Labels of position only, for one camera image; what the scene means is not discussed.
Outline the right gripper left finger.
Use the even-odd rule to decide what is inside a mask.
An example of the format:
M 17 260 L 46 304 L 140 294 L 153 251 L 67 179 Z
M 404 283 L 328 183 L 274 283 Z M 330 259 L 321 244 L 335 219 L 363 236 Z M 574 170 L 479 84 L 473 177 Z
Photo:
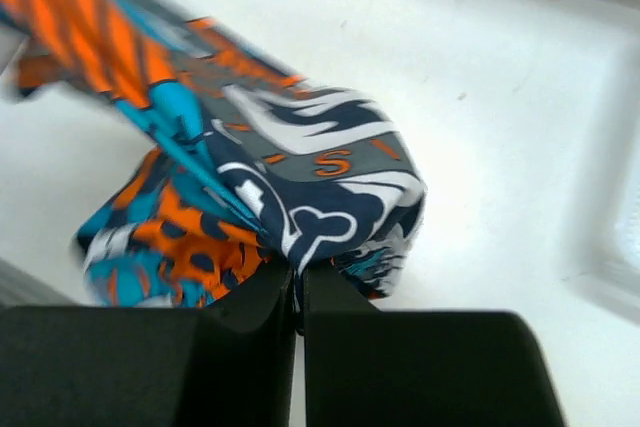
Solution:
M 204 309 L 73 304 L 1 267 L 5 426 L 284 426 L 295 335 L 280 260 Z

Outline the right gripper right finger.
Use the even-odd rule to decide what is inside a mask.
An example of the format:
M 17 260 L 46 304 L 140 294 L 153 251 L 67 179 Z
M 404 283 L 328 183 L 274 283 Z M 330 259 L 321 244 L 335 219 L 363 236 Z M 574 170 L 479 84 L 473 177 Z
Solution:
M 329 264 L 303 282 L 307 425 L 565 425 L 517 314 L 381 311 Z

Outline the colourful patterned shorts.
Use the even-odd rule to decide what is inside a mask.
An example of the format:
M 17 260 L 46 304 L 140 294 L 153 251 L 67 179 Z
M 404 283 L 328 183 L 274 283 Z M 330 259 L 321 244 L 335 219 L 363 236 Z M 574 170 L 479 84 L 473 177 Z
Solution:
M 25 38 L 19 96 L 69 83 L 154 144 L 76 235 L 102 304 L 205 307 L 279 257 L 296 279 L 326 261 L 368 299 L 393 292 L 426 188 L 374 101 L 170 0 L 1 0 L 1 22 Z

